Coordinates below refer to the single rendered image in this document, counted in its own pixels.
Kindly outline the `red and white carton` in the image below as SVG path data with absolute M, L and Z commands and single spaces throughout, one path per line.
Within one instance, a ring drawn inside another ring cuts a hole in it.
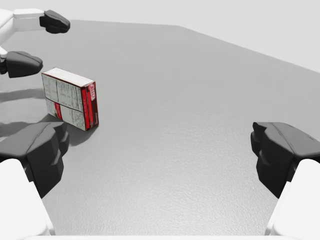
M 83 131 L 99 125 L 96 82 L 54 67 L 41 73 L 48 113 Z

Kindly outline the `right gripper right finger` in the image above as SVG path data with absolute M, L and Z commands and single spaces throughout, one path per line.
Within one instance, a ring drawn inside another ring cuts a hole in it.
M 282 122 L 254 122 L 260 182 L 278 201 L 266 236 L 320 236 L 320 141 Z

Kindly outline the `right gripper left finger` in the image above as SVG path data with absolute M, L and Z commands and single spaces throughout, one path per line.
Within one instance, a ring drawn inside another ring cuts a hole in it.
M 70 135 L 64 122 L 38 122 L 0 141 L 0 236 L 54 236 L 43 197 L 62 178 Z

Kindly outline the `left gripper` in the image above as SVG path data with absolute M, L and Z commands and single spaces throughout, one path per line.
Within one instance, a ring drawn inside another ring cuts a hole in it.
M 64 34 L 71 28 L 68 19 L 53 10 L 37 8 L 10 10 L 0 9 L 0 45 L 14 33 L 45 30 L 50 34 Z M 20 78 L 38 74 L 43 61 L 24 51 L 7 52 L 0 47 L 0 75 Z

